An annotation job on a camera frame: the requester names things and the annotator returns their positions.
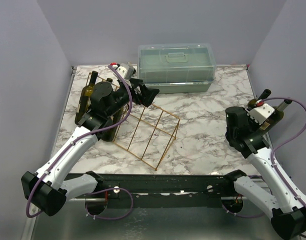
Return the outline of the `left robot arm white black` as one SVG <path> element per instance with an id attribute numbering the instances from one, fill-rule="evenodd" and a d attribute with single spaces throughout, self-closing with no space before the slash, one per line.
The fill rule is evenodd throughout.
<path id="1" fill-rule="evenodd" d="M 112 116 L 123 106 L 132 104 L 149 107 L 159 90 L 146 87 L 142 80 L 132 78 L 130 83 L 119 82 L 113 90 L 109 82 L 95 84 L 90 96 L 90 107 L 82 116 L 72 136 L 44 166 L 35 173 L 27 171 L 21 178 L 28 204 L 53 216 L 66 201 L 88 195 L 97 198 L 104 190 L 94 173 L 66 180 L 68 173 L 84 153 L 110 129 L 118 126 Z"/>

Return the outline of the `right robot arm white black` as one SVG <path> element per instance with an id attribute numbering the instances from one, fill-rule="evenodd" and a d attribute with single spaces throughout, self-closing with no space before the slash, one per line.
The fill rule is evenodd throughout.
<path id="1" fill-rule="evenodd" d="M 299 190 L 274 157 L 263 133 L 257 129 L 271 117 L 275 109 L 262 104 L 247 110 L 229 107 L 226 114 L 226 138 L 260 173 L 270 188 L 267 192 L 242 174 L 223 183 L 223 191 L 242 194 L 270 219 L 275 232 L 290 240 L 306 232 L 306 195 Z"/>

